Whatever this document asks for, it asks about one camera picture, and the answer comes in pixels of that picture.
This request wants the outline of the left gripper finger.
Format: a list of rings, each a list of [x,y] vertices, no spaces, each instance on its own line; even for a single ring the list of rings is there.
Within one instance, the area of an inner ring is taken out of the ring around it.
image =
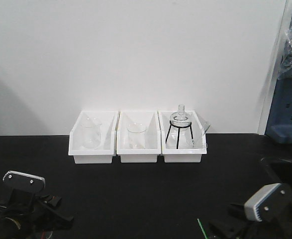
[[[41,217],[43,227],[72,227],[74,223],[73,216],[63,216],[59,211],[60,203],[52,205],[50,203],[40,202],[41,210],[44,213]]]
[[[61,205],[62,197],[53,196],[53,195],[42,195],[35,197],[38,203],[47,208],[58,208]]]

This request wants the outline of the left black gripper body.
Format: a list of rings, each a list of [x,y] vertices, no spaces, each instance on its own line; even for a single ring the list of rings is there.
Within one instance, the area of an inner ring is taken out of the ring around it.
[[[46,205],[33,195],[16,198],[15,192],[7,202],[0,201],[0,239],[50,239]]]

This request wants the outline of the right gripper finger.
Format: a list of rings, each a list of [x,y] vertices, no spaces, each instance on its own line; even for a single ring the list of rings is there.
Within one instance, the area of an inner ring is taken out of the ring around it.
[[[228,212],[233,217],[246,217],[243,204],[230,203],[228,206]]]
[[[243,239],[248,223],[230,225],[219,220],[208,222],[209,230],[213,234],[213,239]]]

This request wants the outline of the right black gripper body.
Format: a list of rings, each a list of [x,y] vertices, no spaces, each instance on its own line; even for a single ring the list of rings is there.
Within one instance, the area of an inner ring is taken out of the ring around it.
[[[270,222],[257,222],[270,239],[292,239],[292,200]]]

